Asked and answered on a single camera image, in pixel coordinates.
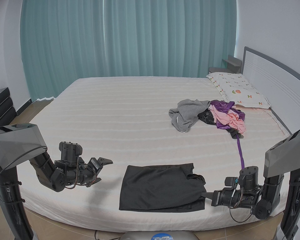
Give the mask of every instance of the round blue logo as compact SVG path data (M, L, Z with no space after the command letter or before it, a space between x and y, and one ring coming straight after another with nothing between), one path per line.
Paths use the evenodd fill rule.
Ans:
M171 235L166 233L155 234L151 240L174 240Z

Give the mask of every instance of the curtain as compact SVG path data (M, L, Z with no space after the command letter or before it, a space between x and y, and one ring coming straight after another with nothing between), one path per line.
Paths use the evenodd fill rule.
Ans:
M205 77L234 54L236 0L23 0L32 100L78 78Z

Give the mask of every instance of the bed sheet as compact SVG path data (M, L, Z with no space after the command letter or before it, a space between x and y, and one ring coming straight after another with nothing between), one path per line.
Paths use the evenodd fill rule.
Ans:
M46 106L31 123L37 124L52 160L60 159L59 143L83 147L82 158L111 159L100 172L102 180L90 188L77 186L60 193L42 186L29 161L18 166L27 208L48 218L89 229L126 232L209 230L236 225L225 206L188 213L119 211L122 179L127 165L194 163L194 173L206 180L207 191L224 187L227 176L241 169L236 140L225 130L198 121L187 133L177 131L168 116L183 99L222 100L207 78L103 77L78 79ZM238 107L245 112L241 148L246 166L259 167L263 184L265 152L288 136L270 110ZM289 177L283 180L281 201L273 215L285 208ZM232 211L237 220L248 209ZM248 222L257 221L252 216Z

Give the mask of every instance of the gray knit cloth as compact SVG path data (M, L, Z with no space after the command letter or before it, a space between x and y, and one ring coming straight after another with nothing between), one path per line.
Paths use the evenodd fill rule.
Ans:
M169 110L171 123L178 131L185 133L198 121L198 114L204 112L209 105L210 101L182 100L177 104L177 108Z

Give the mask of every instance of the floor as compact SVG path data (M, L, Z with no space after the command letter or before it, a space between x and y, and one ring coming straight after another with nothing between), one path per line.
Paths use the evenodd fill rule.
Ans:
M52 100L42 100L33 102L27 109L16 117L11 124L30 122L45 106ZM40 240L93 240L95 230L75 227L51 220L29 209L26 214L30 225L36 231ZM198 231L194 234L200 240L271 240L280 223L283 214L269 217L254 223L239 226L227 227L222 229ZM3 240L13 240L13 234L0 211L0 236ZM97 231L97 239L109 240L122 236L122 233Z

